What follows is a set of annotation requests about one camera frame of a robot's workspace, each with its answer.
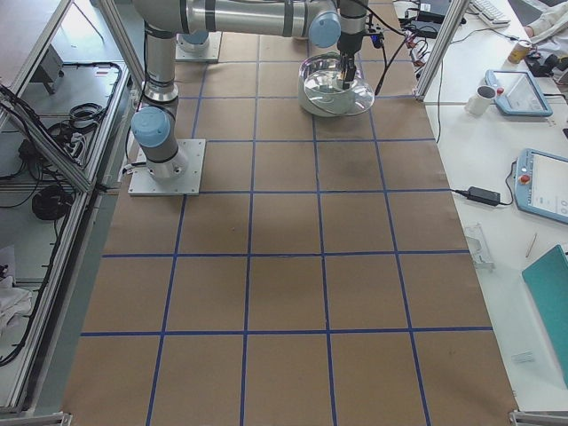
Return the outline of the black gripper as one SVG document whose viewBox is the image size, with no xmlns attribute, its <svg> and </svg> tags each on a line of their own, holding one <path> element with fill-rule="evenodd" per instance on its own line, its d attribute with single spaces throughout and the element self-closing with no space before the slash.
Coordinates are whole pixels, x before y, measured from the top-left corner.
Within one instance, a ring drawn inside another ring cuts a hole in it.
<svg viewBox="0 0 568 426">
<path fill-rule="evenodd" d="M 348 87 L 347 83 L 352 84 L 357 71 L 354 55 L 360 51 L 360 33 L 350 34 L 342 31 L 337 42 L 337 49 L 341 54 L 342 87 Z"/>
</svg>

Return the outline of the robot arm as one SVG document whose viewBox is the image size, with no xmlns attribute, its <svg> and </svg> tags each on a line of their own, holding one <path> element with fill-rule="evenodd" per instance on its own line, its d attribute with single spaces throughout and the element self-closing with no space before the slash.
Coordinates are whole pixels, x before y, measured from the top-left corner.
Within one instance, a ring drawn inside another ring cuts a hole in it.
<svg viewBox="0 0 568 426">
<path fill-rule="evenodd" d="M 177 44 L 185 51 L 200 51 L 209 46 L 209 32 L 195 31 L 191 34 L 179 34 Z"/>
<path fill-rule="evenodd" d="M 150 176 L 166 181 L 187 169 L 188 158 L 174 136 L 179 35 L 215 32 L 306 38 L 340 52 L 342 78 L 351 83 L 365 30 L 365 1 L 137 1 L 145 22 L 146 102 L 131 120 Z"/>
</svg>

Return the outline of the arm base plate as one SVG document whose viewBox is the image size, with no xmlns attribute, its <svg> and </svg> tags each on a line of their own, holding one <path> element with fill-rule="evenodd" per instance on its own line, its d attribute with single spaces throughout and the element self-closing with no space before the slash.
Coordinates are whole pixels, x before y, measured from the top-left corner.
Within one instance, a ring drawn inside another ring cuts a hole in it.
<svg viewBox="0 0 568 426">
<path fill-rule="evenodd" d="M 141 148 L 132 169 L 128 193 L 132 196 L 198 195 L 206 151 L 205 139 L 178 139 L 177 155 L 168 162 L 149 162 Z"/>
<path fill-rule="evenodd" d="M 222 33 L 209 33 L 209 46 L 200 51 L 185 51 L 176 46 L 176 61 L 178 62 L 204 62 L 218 63 L 220 57 L 220 47 L 222 42 Z"/>
</svg>

